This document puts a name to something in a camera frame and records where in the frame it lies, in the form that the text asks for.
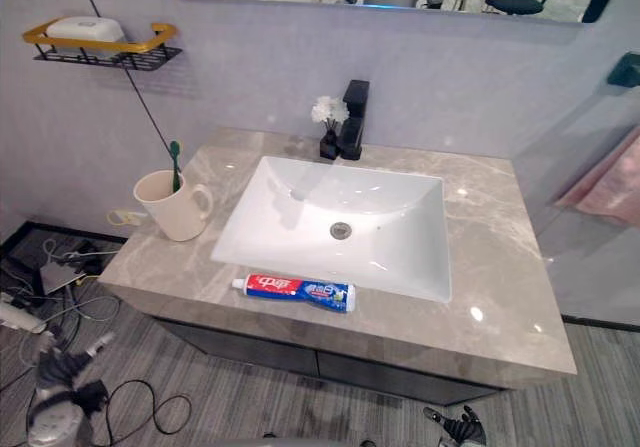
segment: drain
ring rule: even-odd
[[[345,224],[344,222],[336,222],[329,229],[331,232],[331,237],[336,240],[344,240],[348,239],[351,236],[351,226],[349,224]]]

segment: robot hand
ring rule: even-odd
[[[460,447],[486,447],[487,436],[480,419],[468,405],[464,406],[464,410],[466,413],[462,414],[462,420],[449,419],[429,407],[425,407],[423,412],[425,416],[441,425]],[[451,444],[441,441],[441,445]]]
[[[100,337],[96,343],[80,354],[69,354],[59,349],[57,333],[46,333],[38,360],[36,387],[40,391],[56,387],[73,388],[73,379],[113,339],[113,334]]]

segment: white mug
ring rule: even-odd
[[[171,240],[189,240],[200,234],[213,210],[211,191],[202,184],[189,185],[180,175],[180,188],[173,192],[173,171],[158,170],[141,178],[133,196],[153,217]],[[195,195],[202,194],[207,206],[202,209]]]

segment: white sink basin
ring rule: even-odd
[[[211,258],[449,302],[442,179],[263,157]]]

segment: pink towel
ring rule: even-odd
[[[556,205],[571,205],[640,227],[640,125]]]

